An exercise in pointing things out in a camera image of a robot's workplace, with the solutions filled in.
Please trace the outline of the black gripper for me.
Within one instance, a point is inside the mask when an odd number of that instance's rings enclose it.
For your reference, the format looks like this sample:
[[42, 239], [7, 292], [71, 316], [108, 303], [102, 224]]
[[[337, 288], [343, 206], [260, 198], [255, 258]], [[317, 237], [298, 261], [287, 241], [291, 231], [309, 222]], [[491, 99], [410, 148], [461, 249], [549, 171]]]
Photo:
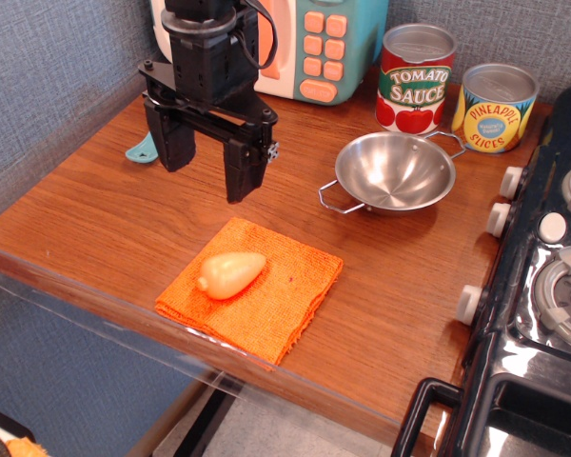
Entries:
[[254, 85], [265, 67], [255, 17], [164, 17], [171, 58], [147, 60], [145, 111], [159, 160], [169, 172], [196, 154], [196, 133], [224, 146], [226, 198], [241, 203], [277, 155], [277, 114]]

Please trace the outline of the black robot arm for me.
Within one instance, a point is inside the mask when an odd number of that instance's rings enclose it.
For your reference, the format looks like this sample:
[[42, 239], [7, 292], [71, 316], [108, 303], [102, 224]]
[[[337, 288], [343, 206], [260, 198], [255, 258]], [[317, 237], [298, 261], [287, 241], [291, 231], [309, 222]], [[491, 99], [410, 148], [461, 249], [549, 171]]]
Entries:
[[263, 183], [277, 154], [277, 113], [255, 91], [259, 72], [278, 45], [260, 58], [258, 19], [270, 17], [258, 1], [167, 1], [161, 24], [170, 63], [145, 61], [145, 109], [159, 159], [169, 172], [196, 154], [196, 133], [222, 143], [226, 198], [240, 203]]

